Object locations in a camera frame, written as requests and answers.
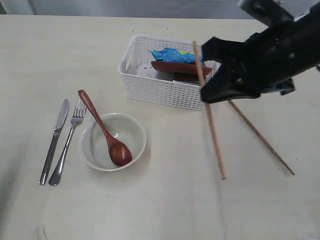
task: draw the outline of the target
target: fork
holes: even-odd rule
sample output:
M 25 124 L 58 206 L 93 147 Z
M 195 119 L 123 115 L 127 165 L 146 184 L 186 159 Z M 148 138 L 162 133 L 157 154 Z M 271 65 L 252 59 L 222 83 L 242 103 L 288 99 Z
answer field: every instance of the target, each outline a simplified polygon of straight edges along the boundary
M 66 139 L 66 142 L 65 142 L 63 151 L 61 153 L 61 156 L 59 158 L 59 161 L 56 164 L 56 167 L 55 167 L 55 169 L 52 173 L 52 176 L 49 180 L 49 184 L 51 186 L 56 186 L 60 183 L 62 171 L 64 169 L 66 156 L 67 156 L 67 152 L 68 152 L 68 149 L 70 146 L 72 136 L 74 135 L 76 127 L 83 122 L 86 111 L 87 111 L 87 107 L 85 106 L 85 104 L 81 100 L 79 100 L 75 103 L 73 116 L 71 118 L 71 128 L 70 128 L 69 135 Z

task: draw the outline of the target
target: white bowl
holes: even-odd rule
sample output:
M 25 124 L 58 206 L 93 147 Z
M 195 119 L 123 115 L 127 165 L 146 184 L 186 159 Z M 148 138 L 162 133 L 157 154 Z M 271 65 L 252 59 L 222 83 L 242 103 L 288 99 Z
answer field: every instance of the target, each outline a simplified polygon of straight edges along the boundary
M 132 165 L 143 153 L 147 137 L 144 127 L 134 117 L 124 113 L 100 116 L 106 129 L 123 142 L 132 154 L 132 161 L 124 166 L 115 165 L 109 156 L 107 140 L 98 123 L 93 120 L 80 138 L 80 151 L 85 162 L 100 171 L 117 171 Z

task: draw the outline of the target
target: blue packet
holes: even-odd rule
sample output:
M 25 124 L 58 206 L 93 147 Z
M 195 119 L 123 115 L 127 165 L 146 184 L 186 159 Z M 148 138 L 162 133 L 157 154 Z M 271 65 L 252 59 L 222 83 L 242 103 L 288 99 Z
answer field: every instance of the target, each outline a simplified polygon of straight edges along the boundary
M 178 49 L 166 47 L 161 51 L 151 51 L 152 56 L 156 61 L 194 64 L 196 62 L 196 56 L 190 52 L 180 53 Z

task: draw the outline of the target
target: silverware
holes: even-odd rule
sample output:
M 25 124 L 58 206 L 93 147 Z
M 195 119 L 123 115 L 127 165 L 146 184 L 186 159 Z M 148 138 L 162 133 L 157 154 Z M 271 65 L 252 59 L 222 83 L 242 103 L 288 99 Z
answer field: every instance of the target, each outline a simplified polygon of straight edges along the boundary
M 46 159 L 45 159 L 44 166 L 43 166 L 42 173 L 39 180 L 40 185 L 46 184 L 52 159 L 54 158 L 58 138 L 60 136 L 62 128 L 65 125 L 65 121 L 68 116 L 68 111 L 69 111 L 69 101 L 65 99 L 63 101 L 58 120 L 56 121 L 56 125 L 55 125 L 54 133 L 52 136 L 51 144 L 48 150 L 48 154 L 46 155 Z
M 86 114 L 86 110 L 87 110 L 87 107 L 85 106 L 85 104 L 81 100 L 79 100 L 75 104 L 73 116 L 71 119 L 71 128 L 70 128 L 69 135 L 66 139 L 66 143 L 64 145 L 64 148 L 63 148 L 63 151 L 62 151 L 61 156 L 59 158 L 59 161 L 58 161 L 58 163 L 53 171 L 53 174 L 49 180 L 49 184 L 51 186 L 56 186 L 60 183 L 62 171 L 64 169 L 64 164 L 66 161 L 66 156 L 67 156 L 67 152 L 69 149 L 69 145 L 70 145 L 72 136 L 74 135 L 76 127 L 83 122 L 85 114 Z

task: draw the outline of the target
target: wooden spoon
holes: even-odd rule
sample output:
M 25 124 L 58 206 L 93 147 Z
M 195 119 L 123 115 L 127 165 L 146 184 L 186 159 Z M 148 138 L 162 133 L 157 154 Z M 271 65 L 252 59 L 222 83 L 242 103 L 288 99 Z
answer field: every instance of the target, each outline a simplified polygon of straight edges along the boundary
M 117 140 L 108 132 L 85 90 L 79 90 L 78 95 L 101 127 L 108 144 L 109 156 L 112 162 L 120 167 L 130 163 L 132 161 L 130 150 L 123 142 Z

